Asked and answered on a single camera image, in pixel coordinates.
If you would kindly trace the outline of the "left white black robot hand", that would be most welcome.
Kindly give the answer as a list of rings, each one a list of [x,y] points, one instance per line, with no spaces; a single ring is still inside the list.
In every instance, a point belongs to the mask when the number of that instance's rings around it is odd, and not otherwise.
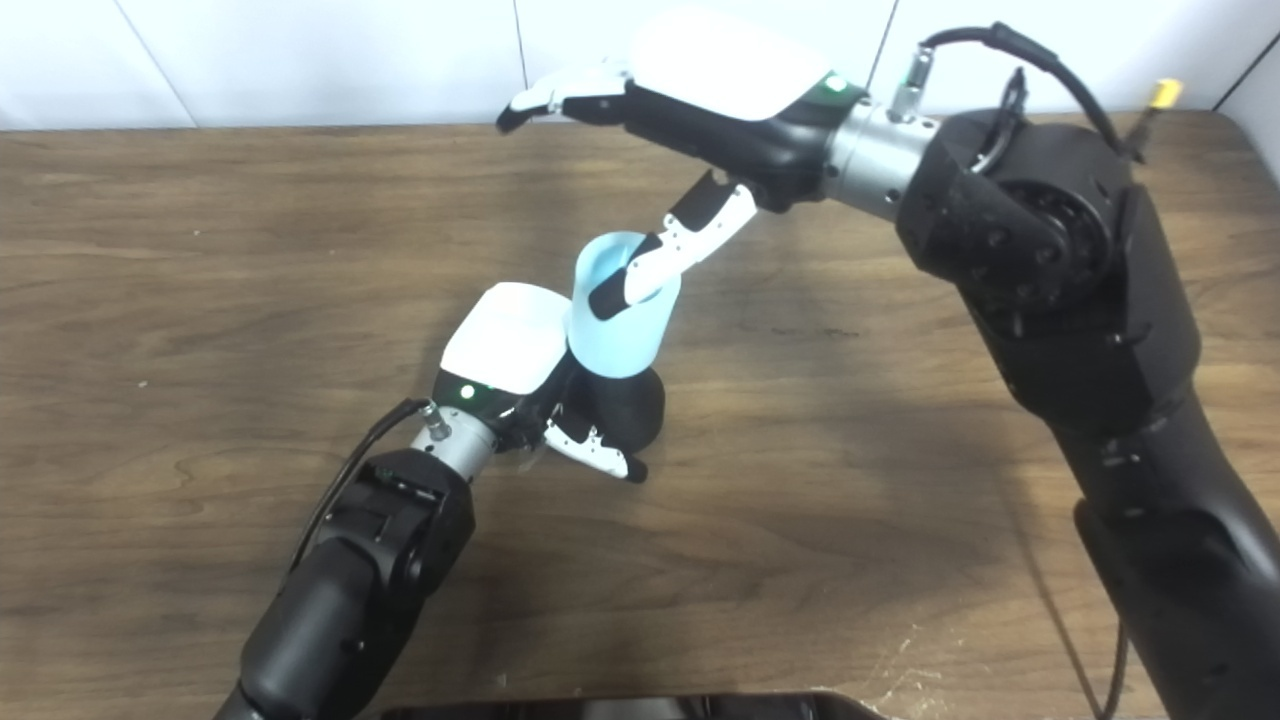
[[[599,320],[580,297],[518,282],[490,287],[447,342],[413,447],[474,480],[493,456],[552,448],[643,483],[636,452],[660,424],[657,402],[586,398],[655,360],[671,305],[660,299]]]

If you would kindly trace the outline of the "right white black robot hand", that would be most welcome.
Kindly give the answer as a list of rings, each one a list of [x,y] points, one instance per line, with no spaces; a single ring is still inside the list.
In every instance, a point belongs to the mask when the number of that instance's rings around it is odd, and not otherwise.
[[[623,60],[534,82],[495,127],[508,135],[538,117],[620,126],[709,167],[660,229],[590,290],[591,314],[608,320],[709,258],[758,211],[820,200],[829,141],[867,96],[791,38],[678,6],[640,28]]]

